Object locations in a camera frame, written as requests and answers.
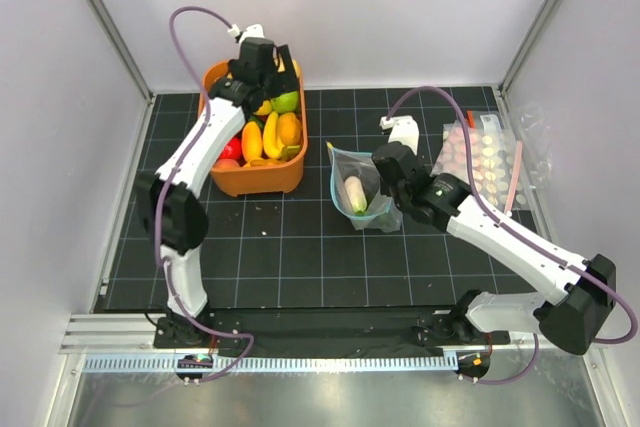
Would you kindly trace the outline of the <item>clear blue zip bag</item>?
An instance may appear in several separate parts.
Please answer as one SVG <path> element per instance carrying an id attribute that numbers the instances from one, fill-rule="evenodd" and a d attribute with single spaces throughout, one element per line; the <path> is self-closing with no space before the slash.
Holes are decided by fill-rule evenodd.
<path id="1" fill-rule="evenodd" d="M 334 207 L 356 231 L 383 233 L 401 229 L 402 213 L 382 190 L 370 152 L 348 151 L 327 142 L 331 173 L 329 191 Z"/>

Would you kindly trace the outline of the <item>white radish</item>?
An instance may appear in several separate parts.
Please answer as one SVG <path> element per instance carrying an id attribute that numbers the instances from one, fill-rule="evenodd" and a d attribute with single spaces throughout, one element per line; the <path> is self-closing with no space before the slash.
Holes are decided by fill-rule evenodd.
<path id="1" fill-rule="evenodd" d="M 350 176 L 344 181 L 344 188 L 349 205 L 355 215 L 363 215 L 367 208 L 367 198 L 359 177 Z"/>

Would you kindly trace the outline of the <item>orange plastic bin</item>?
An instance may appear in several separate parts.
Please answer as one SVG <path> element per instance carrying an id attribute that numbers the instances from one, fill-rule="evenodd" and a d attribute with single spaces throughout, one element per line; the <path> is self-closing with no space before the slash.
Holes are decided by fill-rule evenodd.
<path id="1" fill-rule="evenodd" d="M 298 92 L 300 103 L 294 113 L 302 126 L 300 143 L 284 146 L 279 140 L 283 147 L 280 159 L 268 158 L 264 150 L 261 158 L 250 163 L 245 162 L 243 155 L 239 162 L 219 158 L 211 168 L 210 175 L 222 192 L 232 197 L 276 192 L 289 193 L 299 185 L 303 177 L 304 159 L 309 141 L 305 96 L 302 91 Z M 268 116 L 256 116 L 249 121 L 259 125 L 262 130 L 262 139 Z"/>

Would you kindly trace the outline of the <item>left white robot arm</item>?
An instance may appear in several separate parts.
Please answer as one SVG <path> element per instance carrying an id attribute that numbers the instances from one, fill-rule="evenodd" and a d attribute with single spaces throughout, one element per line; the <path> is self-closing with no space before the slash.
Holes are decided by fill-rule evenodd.
<path id="1" fill-rule="evenodd" d="M 154 174 L 143 173 L 134 182 L 140 219 L 169 295 L 157 330 L 190 347 L 222 335 L 211 327 L 202 283 L 200 253 L 209 221 L 200 191 L 223 148 L 262 103 L 300 90 L 288 45 L 254 36 L 240 41 L 238 58 L 228 61 L 214 82 L 201 77 L 195 82 L 204 110 L 194 127 Z"/>

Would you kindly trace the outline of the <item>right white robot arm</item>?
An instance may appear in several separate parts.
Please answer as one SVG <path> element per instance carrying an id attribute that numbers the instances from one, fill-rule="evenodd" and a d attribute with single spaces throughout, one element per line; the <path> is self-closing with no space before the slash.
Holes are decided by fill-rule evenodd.
<path id="1" fill-rule="evenodd" d="M 570 354 L 587 352 L 616 304 L 616 267 L 609 258 L 586 259 L 552 244 L 477 200 L 457 177 L 431 175 L 399 142 L 379 147 L 372 161 L 401 212 L 484 251 L 532 288 L 519 294 L 467 291 L 448 316 L 457 340 L 526 332 Z"/>

